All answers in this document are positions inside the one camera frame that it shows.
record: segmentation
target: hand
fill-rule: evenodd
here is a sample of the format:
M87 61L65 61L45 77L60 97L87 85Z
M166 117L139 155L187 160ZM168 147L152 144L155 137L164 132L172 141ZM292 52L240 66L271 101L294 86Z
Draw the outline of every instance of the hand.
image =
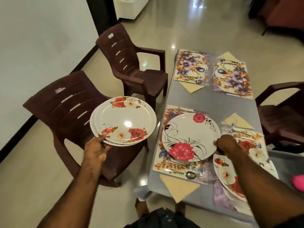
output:
M214 141L213 144L222 150L230 160L232 160L235 155L243 153L237 141L228 134L222 135L217 141Z
M101 164L107 158L107 153L109 149L112 148L110 145L101 143L105 137L106 133L102 134L100 137L92 138L85 144L85 153L83 156L83 163L88 162L89 164L97 165L101 167Z

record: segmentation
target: person's left hand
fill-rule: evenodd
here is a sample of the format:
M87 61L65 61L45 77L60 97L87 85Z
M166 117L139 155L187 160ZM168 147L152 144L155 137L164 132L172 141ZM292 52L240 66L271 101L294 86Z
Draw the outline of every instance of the person's left hand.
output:
M90 164L94 164L97 166L101 166L101 164L107 158L107 153L112 146L107 145L105 143L101 143L107 134L102 134L102 136L96 138L92 138L85 144L85 153L83 157L83 162L89 162Z

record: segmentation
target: person's right arm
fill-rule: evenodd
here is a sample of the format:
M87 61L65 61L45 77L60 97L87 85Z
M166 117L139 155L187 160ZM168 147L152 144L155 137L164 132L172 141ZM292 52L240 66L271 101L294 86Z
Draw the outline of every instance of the person's right arm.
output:
M232 136L222 135L215 145L232 161L241 189L260 227L274 227L304 214L304 198L255 164Z

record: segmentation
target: glossy beige floor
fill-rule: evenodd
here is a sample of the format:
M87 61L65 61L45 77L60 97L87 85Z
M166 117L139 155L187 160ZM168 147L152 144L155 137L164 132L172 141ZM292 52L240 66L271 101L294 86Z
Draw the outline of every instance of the glossy beige floor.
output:
M303 81L303 45L297 39L271 32L262 37L263 24L247 18L249 3L250 0L152 0L135 22L124 22L124 26L136 45L166 50L169 77L174 55L183 48L218 55L230 51L246 61L255 96L270 84ZM139 60L143 70L159 68L157 56L139 54ZM103 94L123 95L121 81L113 77L100 51L83 70ZM279 103L294 91L280 91L267 103ZM164 101L162 96L158 98L158 120ZM152 151L155 136L154 133L149 138ZM69 141L66 145L80 163L83 151ZM140 170L149 169L151 155L152 152L146 157L143 151L138 155L121 175L120 188L98 188L90 227L124 227L136 220L132 191ZM71 180L55 152L50 130L38 121L0 164L0 227L37 226ZM174 202L159 195L148 199L150 210L161 206L174 209ZM190 206L187 217L201 227L251 226Z

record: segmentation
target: red rose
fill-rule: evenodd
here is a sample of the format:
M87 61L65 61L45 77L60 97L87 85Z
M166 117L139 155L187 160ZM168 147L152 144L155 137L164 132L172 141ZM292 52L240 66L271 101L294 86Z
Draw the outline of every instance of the red rose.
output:
M114 102L111 102L111 104L114 107L118 107L118 108L123 107L123 108L125 108L126 106L125 106L124 102L125 102L125 98L119 97L119 98L116 98Z
M219 165L223 164L223 162L220 158L216 158L214 161L215 161L216 164L219 164Z
M195 114L193 116L193 121L195 121L196 123L202 123L206 120L206 116L202 115L202 114Z
M176 143L174 146L170 147L169 154L178 160L189 161L194 158L194 151L192 150L188 143Z
M232 189L233 192L236 192L242 198L245 198L244 193L243 193L243 191L240 187L239 180L238 180L237 176L234 176L234 178L235 178L235 182L233 184L229 185L230 189Z
M129 129L128 132L131 134L131 139L129 142L135 142L142 140L146 135L147 131L142 129Z
M246 154L249 154L249 149L255 148L255 145L249 141L242 141L239 143L239 146L245 151Z
M109 129L109 128L105 128L105 129L101 132L101 134L103 134L103 133L109 134L109 133L112 133L112 130Z

